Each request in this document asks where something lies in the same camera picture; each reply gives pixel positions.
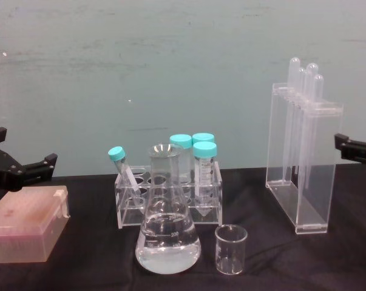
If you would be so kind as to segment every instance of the pipette stand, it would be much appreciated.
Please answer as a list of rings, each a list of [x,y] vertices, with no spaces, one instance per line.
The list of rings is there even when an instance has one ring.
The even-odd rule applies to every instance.
[[[196,224],[217,224],[222,225],[222,177],[220,176],[220,170],[218,162],[214,163],[214,183],[210,186],[213,187],[213,202],[211,205],[206,205],[206,208],[210,208],[207,215],[202,216],[198,211],[198,206],[195,206],[195,184],[182,184],[183,195],[186,197],[186,202],[192,215],[192,219]],[[115,180],[115,202],[117,204],[117,219],[118,228],[121,229],[124,226],[139,226],[143,220],[143,212],[146,207],[147,198],[149,196],[148,191],[151,187],[151,168],[150,166],[136,166],[131,167],[134,177],[141,190],[140,203],[135,205],[131,193],[133,193],[133,187],[131,185],[123,184],[121,176],[118,174]]]
[[[335,172],[334,135],[341,126],[343,105],[295,97],[288,84],[273,84],[266,188],[297,234],[325,233]],[[299,117],[287,116],[291,107]]]

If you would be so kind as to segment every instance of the black table surface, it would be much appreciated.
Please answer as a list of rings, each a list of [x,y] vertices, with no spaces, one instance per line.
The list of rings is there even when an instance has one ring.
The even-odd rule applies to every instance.
[[[202,255],[177,275],[135,259],[139,227],[117,226],[114,175],[54,178],[71,218],[46,263],[0,264],[0,290],[366,290],[366,166],[337,167],[327,234],[296,235],[265,188],[265,169],[222,170],[223,222],[249,233],[245,270],[218,273],[216,226],[197,225]]]

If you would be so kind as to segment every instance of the erlenmeyer flask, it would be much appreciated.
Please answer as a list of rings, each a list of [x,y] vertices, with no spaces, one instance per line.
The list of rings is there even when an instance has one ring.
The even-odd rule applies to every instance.
[[[182,272],[200,256],[200,241],[179,182],[181,151],[175,144],[158,144],[149,149],[152,185],[135,256],[154,273]]]

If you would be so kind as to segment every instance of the painted wall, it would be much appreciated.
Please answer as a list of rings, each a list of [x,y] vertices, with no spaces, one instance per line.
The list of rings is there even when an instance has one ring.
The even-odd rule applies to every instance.
[[[222,168],[266,165],[271,86],[314,61],[366,141],[366,0],[0,0],[0,148],[113,173],[173,133],[216,135]]]

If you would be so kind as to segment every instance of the teal screw cap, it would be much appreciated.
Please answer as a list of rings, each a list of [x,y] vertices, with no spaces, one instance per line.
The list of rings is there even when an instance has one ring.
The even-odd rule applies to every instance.
[[[109,150],[109,156],[113,162],[116,162],[123,159],[126,156],[126,154],[122,147],[113,147],[112,149]]]
[[[194,144],[194,156],[197,158],[212,158],[217,155],[217,145],[211,141],[199,141]]]
[[[171,144],[178,144],[183,149],[190,149],[192,147],[192,138],[190,135],[172,135],[169,138]]]
[[[206,132],[195,133],[192,136],[192,143],[195,144],[196,142],[199,141],[215,142],[215,136],[212,133],[206,133]]]

